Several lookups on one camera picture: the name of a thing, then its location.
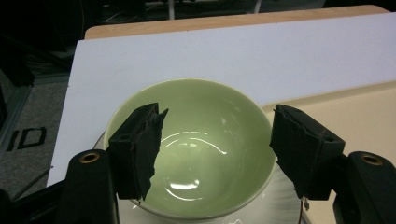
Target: beige tray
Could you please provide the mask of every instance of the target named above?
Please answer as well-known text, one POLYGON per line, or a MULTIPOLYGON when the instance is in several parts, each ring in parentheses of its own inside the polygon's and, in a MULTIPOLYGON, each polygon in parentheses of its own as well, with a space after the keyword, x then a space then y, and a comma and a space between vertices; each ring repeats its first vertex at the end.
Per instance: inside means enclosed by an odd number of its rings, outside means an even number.
MULTIPOLYGON (((344 154, 369 151, 396 164, 396 81, 330 92, 265 105, 269 120, 276 104, 290 105, 323 124, 346 141, 344 154)), ((303 215, 308 224, 334 224, 332 202, 310 201, 303 215)))

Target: gray floor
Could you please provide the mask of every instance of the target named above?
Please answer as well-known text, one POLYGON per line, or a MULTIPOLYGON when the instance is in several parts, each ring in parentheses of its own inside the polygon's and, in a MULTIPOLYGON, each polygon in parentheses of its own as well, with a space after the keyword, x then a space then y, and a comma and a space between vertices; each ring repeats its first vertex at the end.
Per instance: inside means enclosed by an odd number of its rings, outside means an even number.
MULTIPOLYGON (((321 8, 323 4, 324 0, 262 0, 261 12, 321 8)), ((0 70, 9 113, 0 130, 0 188, 15 199, 43 189, 47 183, 68 74, 46 69, 47 73, 36 76, 33 86, 19 88, 0 70), (40 142, 44 133, 45 140, 40 142)))

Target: wooden table edge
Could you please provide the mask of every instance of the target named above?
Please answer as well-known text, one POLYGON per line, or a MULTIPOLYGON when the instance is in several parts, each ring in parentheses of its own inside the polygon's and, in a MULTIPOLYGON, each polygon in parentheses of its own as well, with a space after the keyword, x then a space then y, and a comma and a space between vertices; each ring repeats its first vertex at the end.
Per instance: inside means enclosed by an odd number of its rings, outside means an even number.
POLYGON ((282 11, 233 16, 194 18, 174 21, 147 21, 94 26, 87 30, 85 39, 127 35, 149 35, 179 31, 214 29, 241 25, 276 23, 283 21, 307 21, 329 18, 389 13, 382 7, 364 5, 356 7, 329 7, 308 10, 282 11))

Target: bowl rim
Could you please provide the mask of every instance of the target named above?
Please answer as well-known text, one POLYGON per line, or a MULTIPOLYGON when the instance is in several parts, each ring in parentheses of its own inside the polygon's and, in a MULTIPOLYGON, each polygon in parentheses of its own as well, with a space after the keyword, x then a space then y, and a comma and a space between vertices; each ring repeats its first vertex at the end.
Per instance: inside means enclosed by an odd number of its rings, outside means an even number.
MULTIPOLYGON (((120 112, 120 110, 123 108, 124 105, 127 104, 127 102, 131 101, 133 98, 135 98, 135 96, 139 93, 141 93, 142 91, 146 91, 147 89, 151 89, 153 87, 156 87, 158 85, 163 85, 166 83, 171 83, 171 82, 178 82, 178 81, 186 81, 186 80, 190 80, 190 81, 201 81, 201 82, 208 82, 208 83, 212 83, 212 84, 216 84, 219 85, 223 88, 229 89, 231 91, 234 91, 238 94, 240 94, 241 96, 244 96, 245 98, 247 98, 253 105, 255 105, 257 107, 257 109, 259 109, 262 112, 262 117, 268 121, 268 125, 271 128, 271 122, 270 120, 267 118, 267 116, 265 116, 264 112, 262 111, 262 108, 255 102, 253 101, 249 96, 247 96, 246 94, 244 94, 243 92, 241 92, 240 90, 231 87, 227 84, 224 83, 220 83, 218 81, 215 80, 210 80, 210 79, 204 79, 204 78, 194 78, 194 77, 183 77, 183 78, 173 78, 173 79, 167 79, 164 81, 160 81, 157 82, 155 84, 149 85, 143 89, 141 89, 140 91, 136 91, 135 93, 133 93, 131 96, 129 96, 126 100, 124 100, 119 107, 117 108, 117 110, 113 113, 113 115, 111 116, 107 126, 106 126, 106 131, 104 133, 104 149, 106 150, 106 148, 108 147, 108 143, 106 142, 106 139, 108 139, 110 136, 108 136, 108 128, 110 126, 110 124, 112 123, 112 120, 118 115, 118 113, 120 112)), ((265 179, 265 182, 262 184, 262 186, 257 189, 254 193, 252 193, 252 195, 248 198, 246 198, 244 201, 242 201, 240 204, 238 204, 237 206, 234 206, 232 208, 229 209, 225 209, 222 212, 217 212, 214 214, 210 214, 207 216, 181 216, 181 215, 173 215, 173 214, 169 214, 163 211, 160 211, 158 209, 155 209, 151 206, 147 206, 144 202, 141 202, 140 200, 135 200, 132 199, 130 200, 132 203, 134 203, 135 205, 137 205, 138 207, 144 209, 145 211, 150 212, 153 215, 157 215, 159 217, 163 217, 163 218, 167 218, 167 219, 172 219, 172 220, 178 220, 178 221, 204 221, 204 220, 209 220, 209 219, 215 219, 215 218, 219 218, 219 217, 225 217, 227 215, 230 215, 231 213, 234 213, 240 209, 242 209, 243 207, 245 207, 246 205, 248 205, 249 203, 251 203, 254 199, 256 199, 260 194, 262 194, 262 192, 265 190, 265 188, 268 186, 269 182, 271 181, 273 174, 274 174, 274 170, 276 167, 276 155, 274 154, 273 159, 271 160, 272 162, 272 166, 271 166, 271 170, 270 173, 268 175, 268 177, 265 179)))

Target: tabletop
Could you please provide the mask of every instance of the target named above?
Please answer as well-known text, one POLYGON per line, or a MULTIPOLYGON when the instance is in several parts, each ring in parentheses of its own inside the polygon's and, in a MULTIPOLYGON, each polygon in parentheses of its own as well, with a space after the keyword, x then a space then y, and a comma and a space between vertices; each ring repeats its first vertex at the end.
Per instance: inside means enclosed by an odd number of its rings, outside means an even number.
POLYGON ((395 20, 360 6, 93 27, 78 42, 48 185, 124 100, 164 80, 211 79, 258 105, 394 80, 395 20))

